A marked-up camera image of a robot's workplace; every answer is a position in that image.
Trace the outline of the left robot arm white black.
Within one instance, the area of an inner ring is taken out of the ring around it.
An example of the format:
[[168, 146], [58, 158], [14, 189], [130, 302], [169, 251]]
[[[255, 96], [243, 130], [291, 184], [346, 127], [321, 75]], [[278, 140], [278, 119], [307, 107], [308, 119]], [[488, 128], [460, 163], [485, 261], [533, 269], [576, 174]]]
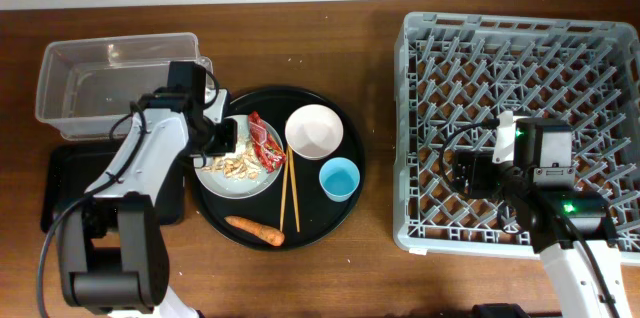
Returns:
[[56, 248], [63, 298], [109, 317], [198, 317], [169, 285], [170, 263], [155, 203], [181, 156], [231, 151], [230, 95], [182, 84], [132, 103], [127, 137], [83, 196], [54, 219], [41, 253]]

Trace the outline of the light blue cup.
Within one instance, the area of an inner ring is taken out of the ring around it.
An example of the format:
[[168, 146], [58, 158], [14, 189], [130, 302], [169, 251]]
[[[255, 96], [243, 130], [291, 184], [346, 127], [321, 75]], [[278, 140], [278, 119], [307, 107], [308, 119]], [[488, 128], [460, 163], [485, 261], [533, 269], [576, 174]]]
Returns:
[[326, 161], [319, 172], [319, 183], [325, 195], [334, 202], [348, 200], [360, 184], [357, 165], [344, 157]]

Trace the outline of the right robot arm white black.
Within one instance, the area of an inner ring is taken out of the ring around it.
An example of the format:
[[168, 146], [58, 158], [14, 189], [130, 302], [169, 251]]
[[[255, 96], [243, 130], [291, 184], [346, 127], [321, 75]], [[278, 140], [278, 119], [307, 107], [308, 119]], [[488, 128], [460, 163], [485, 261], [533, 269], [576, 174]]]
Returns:
[[454, 183], [469, 195], [491, 192], [511, 205], [565, 317], [630, 317], [612, 216], [595, 191], [573, 187], [574, 170], [535, 158], [493, 163], [487, 153], [454, 156]]

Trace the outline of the red snack wrapper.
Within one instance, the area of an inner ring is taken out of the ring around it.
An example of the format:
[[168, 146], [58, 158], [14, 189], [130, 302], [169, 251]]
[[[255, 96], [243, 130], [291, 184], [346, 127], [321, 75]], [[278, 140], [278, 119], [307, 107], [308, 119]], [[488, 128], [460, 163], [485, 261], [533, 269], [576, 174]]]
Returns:
[[268, 132], [266, 123], [254, 111], [248, 116], [249, 132], [254, 153], [268, 173], [279, 169], [286, 161], [286, 154]]

